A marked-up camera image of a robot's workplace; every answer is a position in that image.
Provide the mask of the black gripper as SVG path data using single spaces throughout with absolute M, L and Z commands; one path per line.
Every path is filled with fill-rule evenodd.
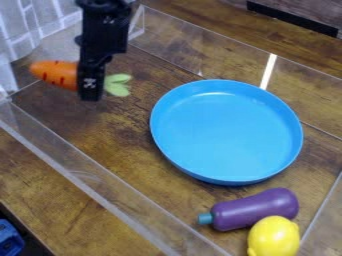
M 128 51 L 133 6 L 129 0 L 75 0 L 75 4 L 83 12 L 82 34 L 77 40 L 81 46 L 78 93 L 83 101 L 100 101 L 105 88 L 104 64 Z

